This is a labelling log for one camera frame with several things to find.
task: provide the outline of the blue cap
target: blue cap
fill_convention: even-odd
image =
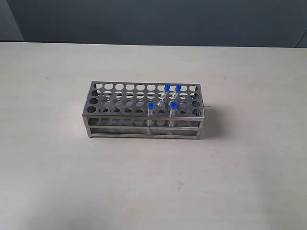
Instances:
[[[178,105],[177,102],[175,102],[175,101],[172,101],[172,102],[171,102],[171,107],[172,107],[172,109],[177,109],[177,105]]]
[[[175,88],[175,91],[179,92],[180,90],[181,90],[181,85],[177,85],[176,88]]]
[[[164,87],[164,90],[165,90],[165,91],[169,91],[170,88],[171,88],[171,85],[166,84],[165,87]]]
[[[148,108],[149,109],[153,109],[154,108],[154,103],[153,102],[149,102],[148,103]]]

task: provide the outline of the gray wall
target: gray wall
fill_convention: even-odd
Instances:
[[[25,40],[294,47],[307,0],[8,0]]]
[[[0,40],[23,40],[6,0],[0,0]]]

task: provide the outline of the table surface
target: table surface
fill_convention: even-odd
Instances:
[[[90,81],[200,83],[201,140],[88,138]],[[0,43],[0,229],[307,228],[307,49]]]

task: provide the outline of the stainless steel test tube rack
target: stainless steel test tube rack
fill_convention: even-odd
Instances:
[[[169,97],[178,84],[170,85]],[[82,113],[88,136],[200,139],[205,119],[201,86],[180,85],[177,115],[170,117],[167,106],[158,106],[165,83],[93,81]],[[151,117],[147,116],[149,102],[155,104]],[[153,120],[153,126],[146,125],[147,119]],[[170,120],[175,121],[172,127]]]

